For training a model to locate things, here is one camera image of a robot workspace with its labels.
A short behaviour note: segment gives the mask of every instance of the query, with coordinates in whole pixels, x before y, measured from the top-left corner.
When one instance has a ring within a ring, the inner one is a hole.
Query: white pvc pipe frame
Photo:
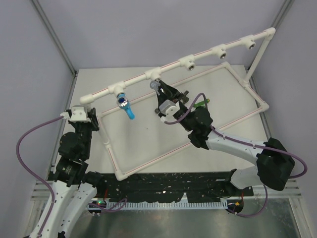
[[[261,57],[263,56],[263,54],[264,54],[264,52],[265,52],[270,40],[273,38],[274,34],[275,34],[275,29],[274,28],[268,28],[268,29],[266,29],[266,30],[264,30],[264,31],[262,31],[260,33],[255,34],[255,35],[250,35],[250,36],[247,36],[247,37],[244,37],[244,38],[240,38],[237,41],[233,41],[233,42],[230,42],[230,43],[227,43],[227,44],[222,44],[220,46],[213,47],[213,48],[211,48],[211,49],[209,49],[207,51],[200,52],[200,53],[197,53],[195,55],[188,56],[188,57],[190,57],[191,60],[198,60],[198,59],[201,59],[201,58],[204,58],[204,57],[207,57],[207,56],[211,56],[211,55],[219,55],[218,54],[219,47],[221,47],[221,49],[224,49],[224,50],[227,50],[227,49],[230,49],[230,48],[233,48],[233,47],[236,47],[236,46],[242,46],[242,45],[245,45],[246,47],[248,47],[248,45],[250,43],[249,42],[250,39],[255,41],[255,40],[264,38],[264,40],[263,40],[263,42],[261,44],[261,47],[260,47],[260,49],[259,49],[259,51],[258,51],[258,53],[257,53],[257,55],[256,55],[256,57],[255,57],[255,59],[254,59],[254,61],[253,61],[253,63],[252,63],[252,65],[251,65],[251,67],[250,67],[250,69],[249,69],[249,71],[248,71],[248,73],[247,73],[245,78],[241,78],[237,74],[237,72],[231,67],[231,65],[228,62],[223,62],[223,63],[221,63],[221,64],[219,64],[217,66],[214,66],[214,67],[212,67],[210,69],[207,69],[207,70],[205,70],[203,72],[200,72],[200,73],[195,74],[195,75],[193,75],[191,77],[182,79],[182,80],[180,80],[180,81],[178,81],[178,82],[176,82],[174,84],[171,84],[171,86],[177,87],[177,86],[179,86],[181,84],[187,83],[187,82],[189,82],[191,80],[197,79],[199,77],[202,77],[204,75],[212,73],[212,72],[214,72],[216,70],[219,70],[221,68],[226,68],[237,79],[237,81],[240,83],[240,85],[258,102],[259,107],[256,110],[244,115],[243,117],[240,117],[240,118],[238,118],[236,120],[231,121],[228,124],[225,124],[225,125],[219,127],[219,129],[225,130],[225,129],[227,129],[227,128],[231,127],[231,126],[234,126],[234,125],[236,125],[236,124],[238,124],[238,123],[240,123],[240,122],[242,122],[242,121],[244,121],[244,120],[246,120],[246,119],[248,119],[248,118],[250,118],[250,117],[252,117],[252,116],[254,116],[256,114],[259,114],[261,112],[266,111],[269,108],[268,104],[264,100],[262,100],[261,97],[258,94],[256,94],[256,92],[250,87],[249,81],[250,81],[250,78],[251,78],[253,72],[255,71],[255,68],[257,67]],[[180,61],[181,61],[181,59],[178,60],[178,61],[175,61],[173,63],[164,65],[164,66],[162,66],[160,68],[155,68],[154,70],[159,70],[160,74],[164,73],[164,72],[167,72],[167,71],[170,71],[172,69],[175,69],[175,68],[183,66],[183,64]],[[143,80],[150,79],[151,77],[149,77],[149,74],[147,72],[145,72],[144,74],[141,74],[139,76],[130,78],[128,80],[121,81],[121,82],[119,82],[117,84],[111,85],[108,88],[105,88],[105,89],[103,89],[103,90],[101,90],[99,92],[96,92],[96,93],[89,94],[89,95],[86,95],[84,97],[81,97],[80,98],[80,103],[82,105],[87,105],[87,106],[90,107],[90,103],[94,102],[96,99],[104,97],[104,96],[106,96],[108,94],[113,94],[113,88],[115,86],[119,86],[119,87],[125,88],[125,87],[128,87],[128,86],[131,86],[132,84],[141,82]],[[148,93],[148,94],[146,94],[144,96],[141,96],[139,98],[131,100],[130,103],[131,104],[135,104],[135,103],[138,103],[138,102],[140,102],[142,100],[145,100],[145,99],[147,99],[149,97],[152,97],[154,95],[156,95],[156,92]],[[183,145],[183,146],[181,146],[179,148],[176,148],[176,149],[174,149],[174,150],[172,150],[172,151],[170,151],[170,152],[168,152],[166,154],[163,154],[163,155],[161,155],[161,156],[159,156],[159,157],[157,157],[157,158],[155,158],[155,159],[153,159],[153,160],[151,160],[149,162],[146,162],[146,163],[144,163],[144,164],[142,164],[140,166],[137,166],[136,168],[134,168],[132,170],[129,170],[127,172],[122,172],[120,167],[119,167],[119,165],[118,165],[117,158],[115,157],[114,151],[112,149],[112,145],[110,143],[109,136],[108,136],[108,134],[106,132],[106,129],[105,129],[105,127],[103,125],[103,122],[102,122],[102,118],[103,117],[105,117],[105,116],[107,116],[107,115],[109,115],[111,113],[114,113],[116,111],[119,111],[119,110],[120,110],[120,108],[116,107],[116,108],[112,108],[110,110],[107,110],[105,112],[102,112],[101,114],[98,115],[98,121],[99,121],[99,125],[100,125],[99,134],[100,134],[102,142],[103,142],[103,144],[104,144],[104,146],[106,148],[106,151],[107,151],[107,153],[109,154],[109,156],[111,158],[115,176],[116,176],[116,178],[119,181],[120,180],[124,180],[127,177],[129,177],[130,175],[133,175],[133,174],[139,172],[140,170],[143,170],[143,169],[147,168],[148,166],[151,166],[151,165],[153,165],[153,164],[155,164],[155,163],[157,163],[159,161],[162,161],[162,160],[164,160],[164,159],[166,159],[168,157],[171,157],[172,155],[174,155],[174,154],[176,154],[176,153],[178,153],[178,152],[180,152],[180,151],[192,146],[192,144],[189,142],[189,143],[187,143],[187,144],[185,144],[185,145]]]

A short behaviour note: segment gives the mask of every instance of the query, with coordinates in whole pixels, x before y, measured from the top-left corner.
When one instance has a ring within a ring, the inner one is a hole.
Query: pvc pipe
[[[268,41],[271,40],[271,38],[273,37],[275,33],[275,29],[274,28],[269,28],[269,29],[266,29],[265,31],[263,32],[260,32],[260,33],[257,33],[255,35],[253,35],[254,37],[254,40],[258,40],[258,39],[261,39],[261,38],[264,38],[266,37],[266,39]],[[252,75],[252,73],[254,72],[256,66],[258,65],[267,45],[268,45],[268,42],[266,41],[266,39],[264,40],[264,42],[262,43],[261,47],[260,47],[260,50],[247,74],[247,77],[244,79],[245,81],[249,81],[250,80],[250,77]],[[222,45],[219,45],[215,48],[211,48],[207,51],[203,51],[203,52],[200,52],[200,53],[197,53],[194,55],[194,59],[195,60],[198,60],[198,59],[201,59],[201,58],[204,58],[204,57],[207,57],[207,56],[211,56],[211,55],[215,55],[217,54],[218,52],[218,47],[220,46],[223,46],[223,49],[224,50],[227,50],[227,49],[231,49],[233,47],[236,47],[236,46],[240,46],[240,45],[243,45],[244,42],[240,39],[240,40],[237,40],[237,41],[233,41],[233,42],[230,42],[230,43],[227,43],[227,44],[222,44]],[[169,70],[172,70],[172,69],[175,69],[177,67],[180,67],[181,66],[181,63],[180,61],[175,61],[173,63],[170,63],[170,64],[167,64],[167,65],[164,65],[161,68],[161,72],[164,73],[164,72],[167,72]],[[134,78],[131,78],[131,79],[128,79],[128,80],[125,80],[124,81],[124,85],[125,87],[128,87],[128,86],[131,86],[135,83],[138,83],[138,82],[141,82],[143,80],[147,79],[146,75],[143,73],[139,76],[136,76]],[[96,93],[93,93],[93,94],[88,94],[88,95],[85,95],[83,97],[80,98],[80,104],[81,105],[86,105],[86,104],[90,104],[92,102],[94,102],[96,99],[99,99],[101,97],[104,97],[106,95],[108,95],[109,93],[111,93],[109,91],[108,88],[105,88],[99,92],[96,92]]]
[[[258,64],[260,62],[260,59],[262,58],[262,56],[263,56],[263,54],[264,54],[269,42],[270,42],[270,39],[268,39],[268,38],[265,38],[263,40],[263,43],[262,43],[262,45],[261,45],[261,47],[259,49],[259,52],[257,53],[257,56],[255,57],[254,61],[252,62],[252,65],[251,65],[251,67],[249,69],[249,72],[247,73],[247,76],[243,79],[243,81],[245,83],[249,82],[249,80],[250,80],[252,74],[254,73],[254,70],[258,66]]]
[[[242,87],[259,103],[263,108],[263,111],[266,111],[269,106],[268,104],[250,87],[249,82],[244,82],[244,80],[238,75],[238,73],[233,69],[233,67],[228,63],[224,63],[224,67],[238,80]]]
[[[269,105],[250,86],[247,86],[245,89],[263,108],[263,112],[269,108]]]
[[[219,127],[219,130],[220,129],[226,130],[226,129],[228,129],[228,128],[230,128],[230,127],[232,127],[232,126],[234,126],[234,125],[236,125],[236,124],[238,124],[246,119],[249,119],[250,117],[253,117],[256,114],[263,112],[263,111],[264,111],[263,108],[259,107],[258,109],[254,110],[253,112],[250,112],[249,114],[246,114],[246,115],[244,115],[236,120],[233,120],[233,121],[227,123],[226,125]]]
[[[112,161],[112,164],[113,164],[113,167],[114,167],[114,172],[116,173],[116,171],[120,171],[120,168],[119,168],[119,165],[118,165],[118,161],[117,161],[117,158],[115,157],[114,155],[114,151],[112,149],[112,146],[111,144],[108,144],[106,145],[106,150],[111,158],[111,161]]]
[[[224,63],[219,64],[219,65],[217,65],[217,66],[214,66],[214,67],[212,67],[212,68],[210,68],[210,69],[207,69],[207,70],[205,70],[205,71],[203,71],[203,72],[197,73],[197,74],[195,74],[195,75],[193,75],[193,76],[190,76],[190,77],[188,77],[188,78],[182,79],[182,80],[180,80],[180,81],[178,81],[178,82],[176,82],[176,83],[171,84],[171,86],[177,87],[177,86],[179,86],[179,85],[182,85],[182,84],[184,84],[184,83],[187,83],[187,82],[189,82],[189,81],[191,81],[191,80],[194,80],[194,79],[196,79],[196,78],[205,76],[205,75],[207,75],[207,74],[209,74],[209,73],[212,73],[212,72],[214,72],[214,71],[216,71],[216,70],[219,70],[219,69],[221,69],[221,68],[224,68]],[[152,96],[155,96],[155,95],[156,95],[156,92],[148,93],[148,94],[146,94],[146,95],[144,95],[144,96],[141,96],[141,97],[139,97],[139,98],[136,98],[136,99],[131,100],[131,101],[130,101],[130,104],[133,105],[133,104],[135,104],[135,103],[138,103],[138,102],[140,102],[140,101],[142,101],[142,100],[148,99],[148,98],[150,98],[150,97],[152,97]],[[107,111],[104,111],[104,112],[102,112],[102,113],[100,114],[100,118],[103,118],[103,117],[105,117],[105,116],[107,116],[107,115],[109,115],[109,114],[111,114],[111,113],[114,113],[114,112],[116,112],[116,111],[119,111],[119,110],[120,110],[119,107],[115,107],[115,108],[109,109],[109,110],[107,110]]]
[[[252,117],[252,116],[254,116],[254,115],[258,114],[258,113],[260,113],[260,112],[262,112],[262,111],[263,111],[263,108],[258,108],[257,110],[255,110],[255,111],[253,111],[253,112],[251,112],[251,113],[249,113],[249,114],[247,114],[247,115],[245,115],[243,117],[240,117],[240,118],[238,118],[238,119],[236,119],[236,120],[234,120],[234,121],[232,121],[232,122],[230,122],[230,123],[228,123],[226,125],[223,125],[223,126],[219,127],[219,129],[226,130],[226,129],[228,129],[228,128],[230,128],[230,127],[232,127],[232,126],[234,126],[234,125],[236,125],[236,124],[238,124],[238,123],[240,123],[240,122],[242,122],[242,121],[244,121],[244,120],[246,120],[246,119],[248,119],[248,118],[250,118],[250,117]],[[149,162],[146,162],[146,163],[144,163],[144,164],[142,164],[142,165],[140,165],[140,166],[138,166],[138,167],[126,172],[126,173],[122,173],[120,170],[117,170],[115,172],[116,178],[119,181],[121,181],[123,179],[126,179],[127,177],[129,177],[129,176],[131,176],[131,175],[133,175],[133,174],[135,174],[135,173],[137,173],[137,172],[139,172],[139,171],[141,171],[141,170],[143,170],[143,169],[145,169],[145,168],[147,168],[147,167],[149,167],[149,166],[151,166],[153,164],[156,164],[159,161],[167,159],[168,157],[171,157],[171,156],[177,154],[178,152],[181,152],[182,150],[187,149],[187,148],[189,148],[191,146],[193,146],[191,143],[187,143],[187,144],[185,144],[185,145],[183,145],[183,146],[181,146],[181,147],[179,147],[179,148],[177,148],[175,150],[172,150],[172,151],[170,151],[170,152],[168,152],[168,153],[166,153],[166,154],[164,154],[164,155],[162,155],[160,157],[157,157],[157,158],[155,158],[155,159],[153,159],[153,160],[151,160]]]
[[[105,127],[104,127],[104,124],[103,124],[103,121],[102,121],[101,117],[97,116],[97,120],[98,120],[98,123],[99,123],[99,131],[98,131],[98,133],[99,133],[99,135],[101,137],[101,140],[102,140],[102,142],[103,142],[103,144],[105,146],[109,145],[110,144],[110,138],[109,138],[109,136],[107,134],[107,131],[106,131]]]
[[[140,166],[138,166],[138,167],[126,172],[125,175],[128,177],[128,176],[130,176],[132,174],[135,174],[136,172],[138,172],[140,170],[143,170],[143,169],[147,168],[150,165],[156,164],[159,161],[162,161],[162,160],[164,160],[164,159],[166,159],[168,157],[171,157],[171,156],[177,154],[178,152],[181,152],[182,150],[185,150],[185,149],[189,148],[191,145],[192,145],[191,143],[187,143],[187,144],[185,144],[185,145],[183,145],[183,146],[181,146],[181,147],[179,147],[179,148],[177,148],[175,150],[172,150],[172,151],[170,151],[170,152],[168,152],[168,153],[166,153],[166,154],[164,154],[164,155],[162,155],[160,157],[157,157],[157,158],[155,158],[155,159],[153,159],[153,160],[151,160],[149,162],[144,163],[143,165],[140,165]]]

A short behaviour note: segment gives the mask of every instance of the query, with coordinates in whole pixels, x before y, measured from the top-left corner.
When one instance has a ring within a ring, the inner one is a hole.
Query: metal floor
[[[244,214],[264,200],[245,199]],[[300,238],[288,199],[269,199],[258,217],[225,210],[121,211],[92,216],[85,211],[70,238]]]

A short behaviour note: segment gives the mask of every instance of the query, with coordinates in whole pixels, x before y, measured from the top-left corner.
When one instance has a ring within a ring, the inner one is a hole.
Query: black base
[[[219,197],[240,196],[242,190],[230,183],[233,172],[134,174],[118,181],[114,174],[103,174],[107,181],[111,202],[126,197],[129,202],[179,202],[183,194],[188,201],[218,202]],[[244,196],[253,196],[252,188],[243,190]]]

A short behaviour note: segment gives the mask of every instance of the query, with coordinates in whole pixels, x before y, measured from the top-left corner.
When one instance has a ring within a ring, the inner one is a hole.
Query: green connector
[[[210,102],[210,99],[206,98],[206,103],[209,103],[209,102]],[[194,108],[197,108],[197,107],[205,107],[205,102],[201,101],[201,102],[194,104]]]

